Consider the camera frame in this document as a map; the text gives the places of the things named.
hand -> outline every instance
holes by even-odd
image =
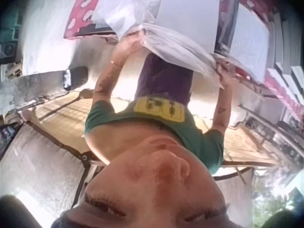
[[[220,84],[226,89],[234,83],[233,77],[236,74],[236,68],[233,64],[224,60],[217,60],[217,74]]]
[[[143,37],[143,30],[131,32],[124,36],[115,47],[111,60],[122,68],[128,57],[138,52],[143,47]]]

bracelet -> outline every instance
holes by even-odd
[[[118,68],[120,68],[120,69],[122,70],[122,67],[121,67],[120,65],[116,64],[114,61],[111,61],[111,63],[112,63],[114,66],[116,66],[116,67],[118,67]]]

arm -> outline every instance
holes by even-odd
[[[228,128],[231,116],[232,77],[234,72],[234,67],[226,63],[218,63],[217,73],[220,76],[220,82],[224,89],[219,89],[218,103],[214,112],[211,129],[220,131],[223,136]]]
[[[230,116],[231,116],[231,101],[232,101],[232,89],[231,87],[219,89],[218,103],[213,115],[213,124],[211,129],[218,130],[225,134],[228,128]]]
[[[111,64],[97,80],[93,94],[93,104],[101,100],[110,102],[120,72],[128,57],[141,49],[142,38],[143,32],[138,31],[126,35],[117,44],[111,57]]]

yellow logo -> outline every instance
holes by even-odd
[[[182,104],[158,97],[140,97],[134,111],[179,123],[185,121],[185,107]]]

nose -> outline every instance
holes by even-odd
[[[158,183],[183,183],[190,174],[189,163],[168,150],[156,151],[136,163],[140,178]]]

